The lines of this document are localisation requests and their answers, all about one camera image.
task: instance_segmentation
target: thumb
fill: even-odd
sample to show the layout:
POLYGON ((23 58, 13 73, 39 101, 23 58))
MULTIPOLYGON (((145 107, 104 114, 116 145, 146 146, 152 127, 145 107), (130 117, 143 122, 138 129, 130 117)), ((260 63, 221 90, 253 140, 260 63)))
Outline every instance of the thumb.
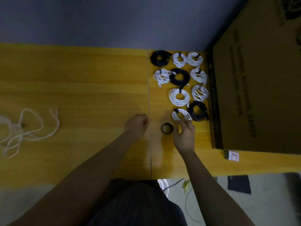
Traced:
POLYGON ((179 128, 178 128, 178 125, 176 124, 174 127, 173 127, 173 137, 174 138, 177 138, 179 136, 179 128))

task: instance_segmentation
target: person's left arm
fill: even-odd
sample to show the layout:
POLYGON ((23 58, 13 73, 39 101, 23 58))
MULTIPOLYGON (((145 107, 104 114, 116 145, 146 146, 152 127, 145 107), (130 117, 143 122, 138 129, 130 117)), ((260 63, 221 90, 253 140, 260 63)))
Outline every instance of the person's left arm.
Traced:
POLYGON ((147 127, 146 114, 129 119, 123 134, 72 171, 10 226, 81 225, 105 191, 126 151, 143 136, 147 127))

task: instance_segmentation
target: person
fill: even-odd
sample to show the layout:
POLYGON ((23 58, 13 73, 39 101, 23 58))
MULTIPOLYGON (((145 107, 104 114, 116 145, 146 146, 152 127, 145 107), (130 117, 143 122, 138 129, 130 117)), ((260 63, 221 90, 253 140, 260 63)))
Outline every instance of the person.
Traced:
MULTIPOLYGON (((156 180, 113 179, 126 151, 143 136, 149 119, 137 114, 111 144, 82 163, 11 226, 187 225, 181 209, 169 201, 156 180)), ((215 181, 194 152, 195 127, 180 120, 173 141, 182 156, 207 226, 254 225, 215 181)))

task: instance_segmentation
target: red and white sticker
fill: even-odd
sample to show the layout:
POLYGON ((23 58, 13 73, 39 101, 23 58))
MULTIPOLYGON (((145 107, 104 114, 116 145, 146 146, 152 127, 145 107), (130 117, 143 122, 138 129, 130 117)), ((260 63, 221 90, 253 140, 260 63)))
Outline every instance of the red and white sticker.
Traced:
POLYGON ((232 151, 229 151, 229 160, 231 161, 235 161, 235 162, 238 162, 239 161, 239 155, 237 152, 232 152, 232 151))

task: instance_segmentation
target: tangled white cable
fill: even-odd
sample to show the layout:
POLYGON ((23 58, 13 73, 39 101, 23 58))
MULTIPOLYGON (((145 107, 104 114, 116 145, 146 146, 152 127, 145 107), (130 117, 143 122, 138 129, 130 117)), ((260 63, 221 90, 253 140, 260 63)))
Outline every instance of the tangled white cable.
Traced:
POLYGON ((173 103, 176 106, 181 107, 187 105, 187 107, 189 107, 190 95, 185 90, 181 90, 180 92, 179 89, 172 89, 169 93, 169 99, 171 103, 173 103), (178 98, 175 97, 179 93, 184 95, 183 100, 179 100, 178 98))
POLYGON ((203 60, 204 60, 204 58, 199 53, 196 53, 196 52, 190 52, 187 55, 188 64, 192 65, 194 67, 199 67, 202 64, 203 60))
POLYGON ((177 52, 177 53, 175 53, 175 54, 172 55, 172 62, 173 62, 173 64, 175 64, 178 68, 181 68, 181 67, 185 66, 185 64, 187 63, 187 57, 186 57, 183 53, 177 52), (183 59, 182 62, 180 62, 180 61, 178 60, 178 57, 179 57, 179 56, 182 57, 182 59, 183 59))
POLYGON ((207 75, 204 71, 200 70, 199 67, 190 71, 190 77, 192 77, 198 83, 203 83, 204 85, 207 83, 207 75))
POLYGON ((168 71, 164 68, 162 68, 161 70, 157 70, 154 75, 153 78, 158 82, 158 86, 161 88, 162 84, 168 83, 169 82, 169 75, 174 74, 176 75, 176 72, 171 72, 168 71))
POLYGON ((191 95, 195 101, 203 102, 209 96, 208 90, 200 85, 196 85, 191 89, 191 95))
MULTIPOLYGON (((183 114, 183 116, 184 116, 184 118, 186 120, 190 120, 190 121, 192 120, 190 114, 186 110, 184 110, 182 108, 178 108, 177 110, 178 110, 179 113, 183 114)), ((180 118, 178 117, 178 113, 175 110, 171 113, 171 116, 173 117, 173 119, 175 121, 179 121, 180 120, 180 118)))
POLYGON ((6 137, 4 140, 2 140, 0 143, 5 142, 6 140, 10 139, 6 145, 6 147, 3 149, 3 155, 5 156, 7 154, 7 152, 13 148, 17 148, 16 152, 13 153, 12 155, 10 155, 8 157, 8 159, 14 157, 15 155, 17 155, 20 151, 20 145, 22 140, 28 140, 28 141, 36 141, 36 140, 41 140, 41 139, 45 139, 47 137, 52 136, 58 129, 58 127, 60 126, 60 121, 58 119, 58 109, 55 110, 55 114, 53 113, 53 111, 50 109, 50 114, 51 116, 55 119, 56 121, 56 128, 53 132, 51 132, 50 134, 44 136, 44 137, 37 137, 35 136, 33 133, 35 132, 39 132, 41 129, 44 128, 44 121, 43 119, 32 109, 26 108, 23 109, 21 114, 20 114, 20 119, 19 122, 16 124, 13 124, 8 118, 4 117, 4 116, 0 116, 0 124, 7 124, 8 125, 8 137, 6 137), (39 122, 41 123, 41 127, 39 129, 35 129, 32 131, 27 131, 27 132, 23 132, 22 129, 22 120, 23 120, 23 115, 24 112, 30 112, 31 114, 33 114, 34 116, 36 116, 36 118, 39 120, 39 122), (12 133, 17 133, 16 136, 11 138, 12 133), (13 146, 11 146, 12 142, 14 140, 17 140, 17 143, 13 146))

